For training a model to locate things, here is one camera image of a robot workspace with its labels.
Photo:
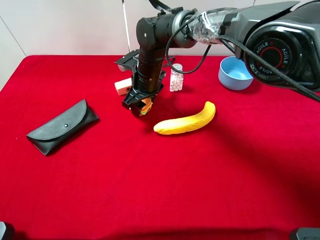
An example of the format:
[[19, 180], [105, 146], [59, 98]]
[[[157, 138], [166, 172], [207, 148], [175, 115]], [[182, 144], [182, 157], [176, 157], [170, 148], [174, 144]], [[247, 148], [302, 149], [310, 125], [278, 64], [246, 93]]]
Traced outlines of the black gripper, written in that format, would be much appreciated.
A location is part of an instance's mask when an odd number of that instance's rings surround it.
[[145, 93], [133, 87], [130, 88], [122, 101], [123, 107], [130, 107], [135, 117], [145, 116], [152, 108], [156, 95], [163, 89], [159, 86], [155, 92]]

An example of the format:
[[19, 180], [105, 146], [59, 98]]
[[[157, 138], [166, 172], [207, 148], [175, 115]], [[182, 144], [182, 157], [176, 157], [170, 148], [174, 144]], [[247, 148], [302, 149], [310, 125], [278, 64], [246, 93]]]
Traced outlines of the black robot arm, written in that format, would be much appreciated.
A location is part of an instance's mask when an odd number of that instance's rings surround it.
[[320, 3], [313, 0], [277, 2], [246, 8], [217, 8], [203, 12], [151, 5], [157, 16], [136, 25], [139, 49], [116, 63], [132, 73], [122, 105], [136, 116], [163, 88], [163, 65], [172, 65], [169, 50], [196, 43], [223, 44], [259, 82], [320, 99]]

